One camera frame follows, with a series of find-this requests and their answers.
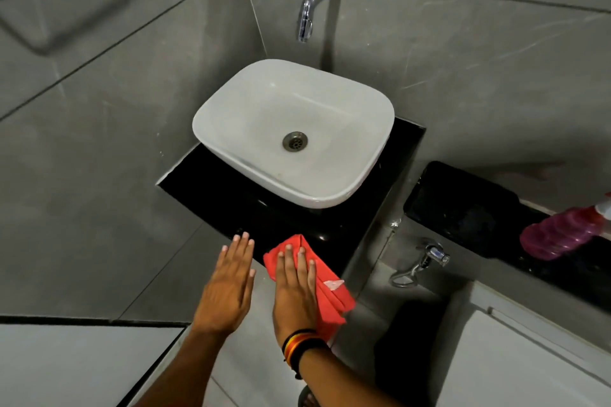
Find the white ceramic wash basin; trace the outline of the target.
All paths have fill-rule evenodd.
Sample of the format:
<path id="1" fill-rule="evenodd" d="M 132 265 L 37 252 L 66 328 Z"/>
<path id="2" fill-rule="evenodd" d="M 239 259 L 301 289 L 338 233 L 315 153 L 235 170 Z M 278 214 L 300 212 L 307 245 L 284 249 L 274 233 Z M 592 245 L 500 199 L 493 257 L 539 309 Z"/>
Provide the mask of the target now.
<path id="1" fill-rule="evenodd" d="M 395 112 L 376 89 L 279 59 L 257 61 L 196 111 L 193 133 L 248 179 L 309 209 L 343 203 L 362 185 L 389 139 Z M 287 133 L 309 139 L 287 152 Z"/>

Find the pink spray bottle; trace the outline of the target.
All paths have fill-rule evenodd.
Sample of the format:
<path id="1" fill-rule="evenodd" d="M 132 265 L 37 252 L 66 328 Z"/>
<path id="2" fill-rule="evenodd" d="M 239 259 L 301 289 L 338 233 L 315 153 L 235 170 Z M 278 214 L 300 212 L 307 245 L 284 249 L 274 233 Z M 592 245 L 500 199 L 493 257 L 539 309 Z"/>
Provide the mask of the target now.
<path id="1" fill-rule="evenodd" d="M 519 242 L 530 256 L 552 261 L 600 236 L 608 221 L 611 221 L 611 192 L 595 205 L 573 207 L 527 226 Z"/>

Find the metal basin drain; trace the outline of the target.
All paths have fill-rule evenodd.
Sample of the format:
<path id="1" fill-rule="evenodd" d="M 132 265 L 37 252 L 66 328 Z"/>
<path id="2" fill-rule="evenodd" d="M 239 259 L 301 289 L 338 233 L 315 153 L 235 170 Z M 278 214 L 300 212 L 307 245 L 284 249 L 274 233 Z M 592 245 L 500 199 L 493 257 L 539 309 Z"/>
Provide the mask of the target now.
<path id="1" fill-rule="evenodd" d="M 305 133 L 291 132 L 287 133 L 282 140 L 282 147 L 287 152 L 300 152 L 304 150 L 309 143 L 309 139 Z"/>

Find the person's foot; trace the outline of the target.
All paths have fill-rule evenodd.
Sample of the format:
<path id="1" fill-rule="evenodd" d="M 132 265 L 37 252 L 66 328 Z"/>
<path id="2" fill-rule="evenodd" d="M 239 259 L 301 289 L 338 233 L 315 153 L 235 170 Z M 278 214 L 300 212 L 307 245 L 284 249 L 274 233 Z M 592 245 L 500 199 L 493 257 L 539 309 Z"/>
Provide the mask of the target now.
<path id="1" fill-rule="evenodd" d="M 298 397 L 297 407 L 321 407 L 308 385 L 302 389 Z"/>

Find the person's left hand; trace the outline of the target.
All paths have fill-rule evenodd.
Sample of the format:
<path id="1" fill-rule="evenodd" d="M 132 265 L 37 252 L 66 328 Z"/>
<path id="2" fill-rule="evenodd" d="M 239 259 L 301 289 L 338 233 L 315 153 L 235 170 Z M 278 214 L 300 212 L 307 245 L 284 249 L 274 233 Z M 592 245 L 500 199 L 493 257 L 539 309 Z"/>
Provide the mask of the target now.
<path id="1" fill-rule="evenodd" d="M 248 268 L 236 271 L 236 244 L 241 235 L 235 235 L 227 254 L 227 272 L 216 276 L 216 267 L 203 289 L 191 327 L 209 331 L 226 331 L 232 334 L 238 329 L 250 309 L 251 301 L 243 301 L 244 283 L 252 267 L 254 240 L 248 234 Z"/>

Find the red cleaning cloth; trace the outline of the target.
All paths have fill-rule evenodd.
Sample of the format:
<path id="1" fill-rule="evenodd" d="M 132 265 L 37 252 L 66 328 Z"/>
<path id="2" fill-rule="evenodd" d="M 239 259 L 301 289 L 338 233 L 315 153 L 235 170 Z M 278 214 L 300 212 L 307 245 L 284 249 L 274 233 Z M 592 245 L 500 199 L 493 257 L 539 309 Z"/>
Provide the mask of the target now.
<path id="1" fill-rule="evenodd" d="M 299 249 L 303 248 L 305 249 L 306 260 L 313 260 L 316 264 L 319 312 L 317 332 L 323 340 L 329 343 L 340 327 L 346 324 L 345 316 L 355 308 L 355 299 L 350 294 L 344 280 L 340 280 L 330 267 L 316 255 L 301 234 L 293 235 L 263 255 L 263 264 L 272 280 L 276 279 L 278 254 L 285 251 L 287 246 L 292 246 L 295 262 L 297 262 Z"/>

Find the person's left forearm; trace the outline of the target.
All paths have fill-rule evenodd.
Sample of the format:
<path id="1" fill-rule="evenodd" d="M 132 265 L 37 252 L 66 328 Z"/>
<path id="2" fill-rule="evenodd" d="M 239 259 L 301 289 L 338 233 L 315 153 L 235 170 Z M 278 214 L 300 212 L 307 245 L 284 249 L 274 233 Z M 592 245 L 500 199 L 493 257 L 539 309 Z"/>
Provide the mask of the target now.
<path id="1" fill-rule="evenodd" d="M 134 407 L 203 407 L 218 354 L 229 333 L 192 327 L 177 355 Z"/>

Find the black wristband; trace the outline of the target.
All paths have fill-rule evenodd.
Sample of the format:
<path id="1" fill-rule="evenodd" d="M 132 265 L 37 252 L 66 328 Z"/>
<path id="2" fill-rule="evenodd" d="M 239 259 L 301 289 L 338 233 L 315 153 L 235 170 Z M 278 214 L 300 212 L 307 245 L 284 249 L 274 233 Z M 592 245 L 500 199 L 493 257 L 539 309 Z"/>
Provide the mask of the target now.
<path id="1" fill-rule="evenodd" d="M 311 349 L 330 350 L 328 344 L 313 333 L 302 333 L 290 337 L 284 349 L 285 361 L 294 371 L 296 380 L 302 380 L 299 365 L 303 355 Z"/>

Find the black granite basin counter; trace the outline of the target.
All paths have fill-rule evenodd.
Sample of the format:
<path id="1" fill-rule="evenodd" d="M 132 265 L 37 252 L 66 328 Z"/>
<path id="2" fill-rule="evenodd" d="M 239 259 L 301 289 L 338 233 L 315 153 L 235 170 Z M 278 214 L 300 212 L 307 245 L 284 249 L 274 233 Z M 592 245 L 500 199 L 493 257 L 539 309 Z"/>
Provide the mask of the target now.
<path id="1" fill-rule="evenodd" d="M 395 118 L 386 146 L 354 195 L 327 209 L 307 209 L 260 187 L 196 145 L 159 183 L 206 224 L 231 239 L 246 231 L 255 240 L 254 260 L 295 234 L 342 275 L 393 186 L 406 171 L 426 130 Z"/>

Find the black granite ledge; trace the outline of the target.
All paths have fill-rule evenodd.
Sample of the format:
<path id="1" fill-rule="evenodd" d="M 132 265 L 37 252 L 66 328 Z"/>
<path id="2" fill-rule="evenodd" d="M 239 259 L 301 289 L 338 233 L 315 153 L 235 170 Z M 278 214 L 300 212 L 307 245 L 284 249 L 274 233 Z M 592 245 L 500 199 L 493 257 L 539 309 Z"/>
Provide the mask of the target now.
<path id="1" fill-rule="evenodd" d="M 478 256 L 499 259 L 611 314 L 611 240 L 595 236 L 558 259 L 536 259 L 522 249 L 519 235 L 548 216 L 496 183 L 430 162 L 403 212 Z"/>

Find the chrome angle valve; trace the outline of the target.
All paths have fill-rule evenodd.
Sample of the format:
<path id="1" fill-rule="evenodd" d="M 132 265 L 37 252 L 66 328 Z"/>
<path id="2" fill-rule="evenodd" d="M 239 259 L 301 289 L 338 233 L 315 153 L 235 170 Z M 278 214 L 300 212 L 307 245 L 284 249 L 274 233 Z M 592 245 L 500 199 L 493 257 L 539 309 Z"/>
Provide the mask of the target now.
<path id="1" fill-rule="evenodd" d="M 394 288 L 415 288 L 418 286 L 419 274 L 432 264 L 445 267 L 451 261 L 443 246 L 431 238 L 422 238 L 416 249 L 420 251 L 419 258 L 406 270 L 394 272 L 389 278 L 389 285 Z"/>

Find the person's right hand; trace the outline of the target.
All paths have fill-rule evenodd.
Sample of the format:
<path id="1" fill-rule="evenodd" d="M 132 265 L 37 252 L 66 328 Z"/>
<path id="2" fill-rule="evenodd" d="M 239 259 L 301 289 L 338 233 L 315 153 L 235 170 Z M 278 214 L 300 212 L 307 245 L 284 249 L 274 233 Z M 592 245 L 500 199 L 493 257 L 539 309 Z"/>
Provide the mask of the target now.
<path id="1" fill-rule="evenodd" d="M 280 347 L 289 336 L 303 329 L 316 329 L 318 324 L 317 296 L 310 295 L 307 286 L 309 261 L 305 249 L 300 248 L 295 263 L 297 286 L 289 288 L 285 282 L 285 251 L 277 257 L 276 292 L 272 312 L 274 332 Z"/>

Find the white toilet cistern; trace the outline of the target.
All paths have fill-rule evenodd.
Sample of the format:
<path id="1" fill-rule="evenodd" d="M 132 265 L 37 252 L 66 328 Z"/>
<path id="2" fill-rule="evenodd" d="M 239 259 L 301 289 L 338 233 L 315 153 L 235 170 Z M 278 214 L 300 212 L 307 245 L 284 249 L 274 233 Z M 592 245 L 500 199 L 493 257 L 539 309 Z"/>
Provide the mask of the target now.
<path id="1" fill-rule="evenodd" d="M 428 391 L 433 407 L 611 407 L 611 353 L 472 282 L 448 302 Z"/>

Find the person's right forearm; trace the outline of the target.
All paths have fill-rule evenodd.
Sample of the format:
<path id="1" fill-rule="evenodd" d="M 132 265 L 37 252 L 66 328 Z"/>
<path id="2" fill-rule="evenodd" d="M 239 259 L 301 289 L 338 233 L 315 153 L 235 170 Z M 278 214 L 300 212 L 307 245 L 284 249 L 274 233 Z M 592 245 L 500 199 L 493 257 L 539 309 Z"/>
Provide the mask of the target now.
<path id="1" fill-rule="evenodd" d="M 331 350 L 307 351 L 299 369 L 321 407 L 405 407 L 364 381 Z"/>

